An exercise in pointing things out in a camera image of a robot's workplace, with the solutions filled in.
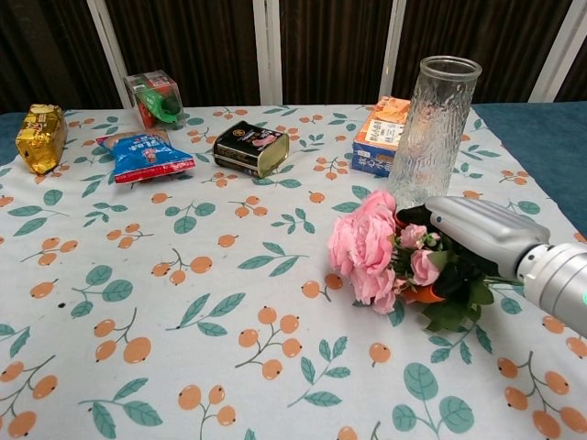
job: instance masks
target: blue snack bag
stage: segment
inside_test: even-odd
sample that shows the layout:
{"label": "blue snack bag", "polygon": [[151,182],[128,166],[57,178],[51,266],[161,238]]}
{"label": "blue snack bag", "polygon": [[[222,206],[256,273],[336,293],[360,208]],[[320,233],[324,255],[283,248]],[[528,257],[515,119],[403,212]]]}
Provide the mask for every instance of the blue snack bag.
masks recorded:
{"label": "blue snack bag", "polygon": [[110,149],[116,159],[116,183],[142,181],[195,167],[194,158],[172,147],[164,131],[120,133],[96,141]]}

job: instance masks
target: gold wrapped candy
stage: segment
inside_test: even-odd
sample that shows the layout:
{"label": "gold wrapped candy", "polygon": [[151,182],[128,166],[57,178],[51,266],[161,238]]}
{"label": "gold wrapped candy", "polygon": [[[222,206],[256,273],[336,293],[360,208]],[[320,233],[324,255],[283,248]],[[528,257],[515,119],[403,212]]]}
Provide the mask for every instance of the gold wrapped candy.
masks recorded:
{"label": "gold wrapped candy", "polygon": [[57,105],[33,104],[17,135],[17,149],[28,168],[45,174],[61,159],[67,127]]}

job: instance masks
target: brown curtain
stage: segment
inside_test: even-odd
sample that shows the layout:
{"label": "brown curtain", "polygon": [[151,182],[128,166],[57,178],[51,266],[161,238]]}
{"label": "brown curtain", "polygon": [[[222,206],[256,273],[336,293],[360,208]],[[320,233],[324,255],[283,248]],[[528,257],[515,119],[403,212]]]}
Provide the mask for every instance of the brown curtain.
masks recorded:
{"label": "brown curtain", "polygon": [[3,0],[0,23],[0,113],[120,106],[84,1]]}
{"label": "brown curtain", "polygon": [[587,101],[587,38],[570,66],[555,101]]}
{"label": "brown curtain", "polygon": [[258,105],[251,0],[106,0],[128,74],[165,70],[183,105]]}
{"label": "brown curtain", "polygon": [[283,102],[376,102],[392,4],[281,0]]}
{"label": "brown curtain", "polygon": [[473,102],[525,102],[571,0],[408,0],[392,94],[412,95],[419,62],[456,55],[483,67]]}

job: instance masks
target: clear glass vase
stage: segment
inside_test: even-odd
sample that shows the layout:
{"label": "clear glass vase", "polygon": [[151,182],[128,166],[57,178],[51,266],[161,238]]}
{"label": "clear glass vase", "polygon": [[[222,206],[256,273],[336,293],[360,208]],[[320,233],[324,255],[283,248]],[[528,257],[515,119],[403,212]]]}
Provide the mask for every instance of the clear glass vase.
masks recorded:
{"label": "clear glass vase", "polygon": [[398,209],[447,194],[481,72],[479,64],[464,58],[442,55],[420,61],[410,112],[388,180]]}

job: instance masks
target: tablecloth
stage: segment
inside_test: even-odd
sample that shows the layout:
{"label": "tablecloth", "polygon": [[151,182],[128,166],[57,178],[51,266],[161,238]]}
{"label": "tablecloth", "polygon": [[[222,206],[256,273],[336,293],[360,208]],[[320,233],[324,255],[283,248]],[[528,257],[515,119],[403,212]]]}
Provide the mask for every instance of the tablecloth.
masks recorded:
{"label": "tablecloth", "polygon": [[[182,174],[113,183],[125,110],[68,112],[47,176],[0,168],[0,438],[585,438],[585,341],[520,289],[455,334],[353,306],[326,242],[385,186],[349,168],[369,107],[187,112]],[[241,119],[290,136],[266,179],[212,160]],[[474,111],[450,193],[584,239]]]}

